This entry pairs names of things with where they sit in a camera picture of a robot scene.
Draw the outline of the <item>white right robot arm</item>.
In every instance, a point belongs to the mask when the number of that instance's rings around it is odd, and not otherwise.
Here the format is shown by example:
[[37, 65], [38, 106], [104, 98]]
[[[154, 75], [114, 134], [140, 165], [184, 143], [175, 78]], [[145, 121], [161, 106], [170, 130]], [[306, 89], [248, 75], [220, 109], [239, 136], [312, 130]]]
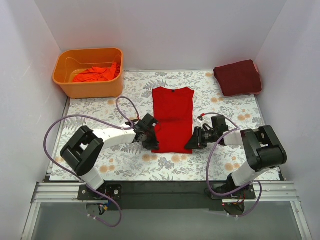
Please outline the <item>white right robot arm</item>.
[[221, 146], [242, 146], [246, 162], [231, 173], [216, 193], [237, 199], [245, 192], [244, 185], [254, 181], [264, 172], [287, 162], [287, 153], [270, 125], [257, 129], [230, 130], [226, 123], [206, 123], [195, 127], [191, 139], [184, 146], [187, 150], [203, 149], [208, 143]]

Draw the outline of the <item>red t shirt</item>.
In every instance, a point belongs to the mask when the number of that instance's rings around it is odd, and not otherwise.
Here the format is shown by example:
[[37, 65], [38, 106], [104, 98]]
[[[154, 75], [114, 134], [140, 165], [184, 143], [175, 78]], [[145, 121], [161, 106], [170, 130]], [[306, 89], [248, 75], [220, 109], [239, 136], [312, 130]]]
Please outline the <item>red t shirt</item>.
[[194, 93], [188, 87], [152, 90], [154, 118], [158, 121], [155, 126], [158, 149], [153, 149], [152, 153], [193, 153], [185, 149], [185, 145], [193, 134]]

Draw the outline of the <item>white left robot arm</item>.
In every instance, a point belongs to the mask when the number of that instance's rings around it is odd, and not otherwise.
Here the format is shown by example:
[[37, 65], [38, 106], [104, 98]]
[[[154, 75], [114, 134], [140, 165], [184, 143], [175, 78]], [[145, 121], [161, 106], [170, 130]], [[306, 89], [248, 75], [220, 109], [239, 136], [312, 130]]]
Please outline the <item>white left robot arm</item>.
[[90, 185], [89, 194], [95, 200], [106, 196], [104, 179], [95, 167], [101, 151], [122, 144], [142, 143], [147, 150], [158, 148], [156, 121], [139, 120], [130, 128], [128, 123], [105, 129], [80, 127], [60, 151], [60, 156], [82, 181]]

